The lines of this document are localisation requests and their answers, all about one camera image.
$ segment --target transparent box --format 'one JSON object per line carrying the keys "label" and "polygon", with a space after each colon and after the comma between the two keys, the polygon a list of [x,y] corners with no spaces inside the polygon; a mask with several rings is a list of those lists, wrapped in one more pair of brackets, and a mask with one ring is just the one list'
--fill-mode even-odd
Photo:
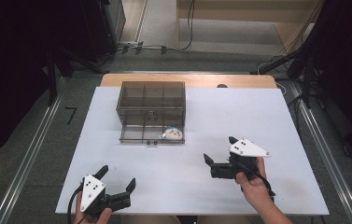
{"label": "transparent box", "polygon": [[122,124],[122,143],[185,143],[184,82],[124,81],[117,113]]}

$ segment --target black cable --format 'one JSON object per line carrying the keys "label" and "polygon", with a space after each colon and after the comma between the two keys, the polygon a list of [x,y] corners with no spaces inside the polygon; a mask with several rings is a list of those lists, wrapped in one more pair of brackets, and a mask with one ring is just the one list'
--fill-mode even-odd
{"label": "black cable", "polygon": [[285,63],[283,63],[283,66],[284,66],[287,70],[289,70],[289,68],[286,66],[286,64],[285,64]]}
{"label": "black cable", "polygon": [[327,224],[327,222],[325,221],[324,217],[323,216],[320,216],[321,217],[321,221],[323,224]]}
{"label": "black cable", "polygon": [[80,224],[80,223],[83,221],[83,219],[86,218],[86,216],[87,216],[87,215],[85,215],[85,216],[78,222],[78,224]]}
{"label": "black cable", "polygon": [[[309,24],[313,21],[313,18],[314,18],[314,17],[316,16],[316,14],[317,14],[317,9],[318,9],[320,3],[321,3],[320,1],[318,1],[318,2],[316,3],[316,6],[315,6],[315,8],[314,8],[312,14],[310,15],[309,19],[307,20],[306,24],[303,26],[303,28],[301,29],[301,31],[304,31],[305,29],[307,29],[307,27],[309,26]],[[280,51],[278,51],[278,52],[276,53],[276,55],[275,55],[271,60],[269,60],[268,63],[271,63],[271,62],[273,61],[273,59],[276,58],[276,57],[284,57],[284,58],[287,59],[286,56],[282,56],[282,55],[279,55],[279,54],[283,54],[283,52],[286,51],[286,48],[287,48],[288,46],[291,46],[295,41],[297,41],[297,40],[298,40],[300,37],[302,37],[302,36],[303,36],[303,33],[300,32],[288,45],[286,45],[286,46],[283,47]]]}
{"label": "black cable", "polygon": [[193,16],[195,12],[195,0],[192,0],[190,2],[190,10],[188,11],[188,28],[190,29],[190,43],[183,48],[182,50],[189,49],[192,45],[192,40],[193,40]]}
{"label": "black cable", "polygon": [[242,163],[235,161],[234,159],[230,158],[230,162],[231,163],[236,163],[238,166],[242,167],[243,169],[247,170],[249,173],[255,175],[256,177],[258,177],[259,179],[262,180],[263,184],[265,185],[265,187],[268,189],[269,192],[269,196],[273,199],[273,197],[275,196],[275,193],[272,191],[272,187],[271,184],[269,183],[269,181],[263,177],[261,174],[259,173],[254,173],[252,172],[250,169],[248,169],[245,165],[243,165]]}
{"label": "black cable", "polygon": [[289,81],[289,77],[274,77],[275,81]]}
{"label": "black cable", "polygon": [[302,136],[301,136],[301,127],[300,127],[300,123],[299,123],[299,108],[301,106],[301,100],[302,100],[303,96],[299,95],[297,97],[295,97],[292,101],[287,103],[287,106],[290,107],[291,105],[294,105],[294,113],[295,113],[295,129],[297,130],[297,133],[301,139],[301,142],[303,144],[302,141]]}
{"label": "black cable", "polygon": [[117,51],[115,51],[115,53],[110,54],[110,55],[107,55],[107,56],[106,56],[106,59],[104,60],[104,62],[103,62],[103,63],[100,63],[100,64],[97,65],[97,66],[98,66],[98,67],[103,66],[104,64],[106,64],[106,63],[108,62],[108,60],[109,60],[112,56],[114,56],[114,55],[116,55],[116,54],[118,54],[119,52],[122,52],[122,51],[123,51],[123,49],[118,49]]}
{"label": "black cable", "polygon": [[73,201],[74,198],[77,196],[78,191],[74,191],[73,195],[71,196],[70,202],[68,203],[68,209],[67,209],[67,221],[68,224],[71,224],[71,207],[73,206]]}

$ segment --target forearm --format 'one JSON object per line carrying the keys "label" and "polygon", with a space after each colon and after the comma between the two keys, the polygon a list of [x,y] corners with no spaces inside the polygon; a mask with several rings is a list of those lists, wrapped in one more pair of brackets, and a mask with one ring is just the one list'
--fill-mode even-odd
{"label": "forearm", "polygon": [[265,224],[290,224],[291,221],[278,209],[278,207],[270,202],[262,207],[255,208],[260,214]]}

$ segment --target small white object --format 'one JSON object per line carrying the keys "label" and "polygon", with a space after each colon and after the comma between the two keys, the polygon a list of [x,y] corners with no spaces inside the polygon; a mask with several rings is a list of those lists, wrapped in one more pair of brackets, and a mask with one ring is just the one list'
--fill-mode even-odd
{"label": "small white object", "polygon": [[270,157],[271,154],[253,142],[242,138],[229,147],[230,152],[244,157]]}
{"label": "small white object", "polygon": [[92,175],[85,176],[80,211],[85,212],[97,196],[106,188],[106,185]]}
{"label": "small white object", "polygon": [[177,128],[166,129],[163,135],[169,140],[181,140],[183,136],[182,132]]}

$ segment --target human hand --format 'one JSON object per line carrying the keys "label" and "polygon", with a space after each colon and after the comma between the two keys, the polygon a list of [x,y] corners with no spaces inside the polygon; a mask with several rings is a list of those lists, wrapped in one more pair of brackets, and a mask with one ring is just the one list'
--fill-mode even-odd
{"label": "human hand", "polygon": [[95,222],[94,217],[84,214],[80,211],[80,201],[82,200],[82,191],[77,194],[77,206],[76,206],[76,218],[74,219],[74,224],[106,224],[109,220],[109,217],[112,214],[110,208],[106,208],[100,215],[97,222]]}
{"label": "human hand", "polygon": [[[265,164],[262,157],[257,158],[260,175],[266,178]],[[269,191],[260,178],[248,180],[243,172],[236,175],[236,183],[241,185],[247,201],[259,212],[263,207],[273,204]]]}

